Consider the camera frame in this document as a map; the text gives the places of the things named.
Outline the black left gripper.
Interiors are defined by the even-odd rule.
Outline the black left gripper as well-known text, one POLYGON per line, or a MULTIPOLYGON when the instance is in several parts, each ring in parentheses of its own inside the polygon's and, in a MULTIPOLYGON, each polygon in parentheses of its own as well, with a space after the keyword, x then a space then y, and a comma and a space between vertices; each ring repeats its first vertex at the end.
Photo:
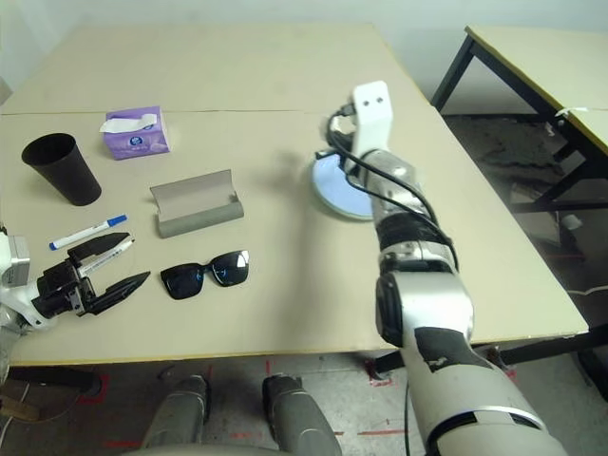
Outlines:
MULTIPOLYGON (((92 238, 67 250, 71 260, 85 260, 105 254, 129 237, 128 233, 111 233, 92 238)), ((39 296, 35 298, 35 309, 43 317, 55 317, 65 312, 77 315, 98 315, 132 295, 150 276, 142 272, 127 277, 105 290, 95 298, 88 277, 80 277, 77 268, 69 259, 45 270, 36 281, 39 296)))

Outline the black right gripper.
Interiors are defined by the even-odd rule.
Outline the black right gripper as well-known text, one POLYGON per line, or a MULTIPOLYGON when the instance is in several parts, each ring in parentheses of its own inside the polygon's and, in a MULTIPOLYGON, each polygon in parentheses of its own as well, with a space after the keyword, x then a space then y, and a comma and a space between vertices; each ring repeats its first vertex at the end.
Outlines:
MULTIPOLYGON (((343 133, 339 130, 330 128, 326 132, 326 140, 328 145, 335 149, 338 154, 346 156, 351 153, 351 134, 343 133)), ((323 160, 333 154, 332 149, 317 151, 314 156, 317 160, 323 160)))

